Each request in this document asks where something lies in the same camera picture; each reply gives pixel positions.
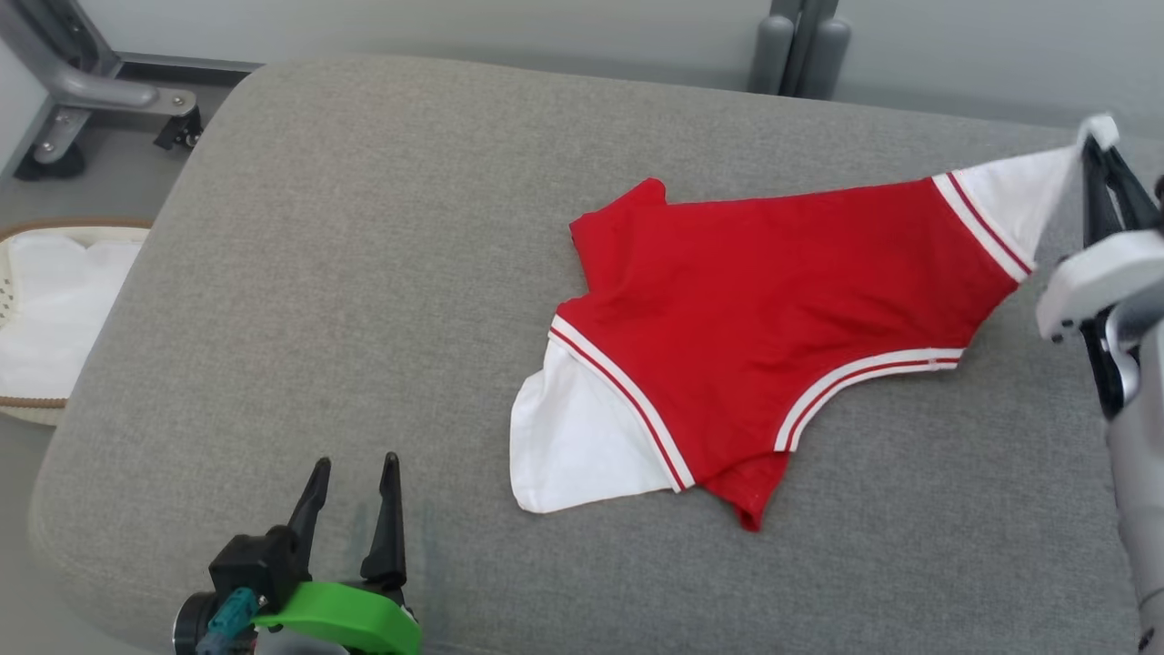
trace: metal leg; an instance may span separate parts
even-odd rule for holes
[[[838,0],[772,0],[760,22],[748,91],[828,100],[852,29],[833,16]]]
[[[184,116],[198,106],[191,91],[114,79],[121,60],[76,0],[0,0],[0,40],[58,105],[34,150],[42,164],[68,152],[90,109]]]

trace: white basket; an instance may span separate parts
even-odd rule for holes
[[[15,297],[12,263],[8,261],[8,241],[13,236],[27,232],[63,234],[86,247],[101,240],[140,243],[149,234],[149,227],[150,222],[147,220],[128,218],[63,218],[22,222],[0,230],[0,327],[12,318],[20,300]],[[24,421],[56,426],[61,421],[68,400],[0,397],[0,412]]]

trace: gray wall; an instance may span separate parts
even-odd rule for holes
[[[842,0],[836,99],[1164,136],[1162,0]]]
[[[393,52],[743,87],[771,0],[81,0],[115,50],[275,62]]]
[[[17,155],[23,156],[30,128],[47,100],[48,92],[41,83],[0,42],[0,173],[3,175],[0,185],[8,183],[7,173]]]

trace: gray cushioned table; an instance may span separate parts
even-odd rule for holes
[[[584,291],[579,214],[647,176],[675,201],[776,195],[1072,137],[445,60],[264,67],[118,299],[41,471],[35,547],[83,615],[164,650],[213,555],[285,521],[324,455],[313,572],[354,578],[395,449],[428,653],[1130,652],[1085,354],[1032,316],[1078,187],[958,371],[816,418],[762,533],[702,491],[539,517],[509,489],[510,404]]]

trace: blue cable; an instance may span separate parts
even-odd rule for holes
[[[197,655],[226,655],[227,649],[239,636],[239,633],[247,629],[258,613],[258,598],[255,592],[240,588],[234,590],[226,603],[214,613],[207,626],[206,636],[198,642],[194,648]]]

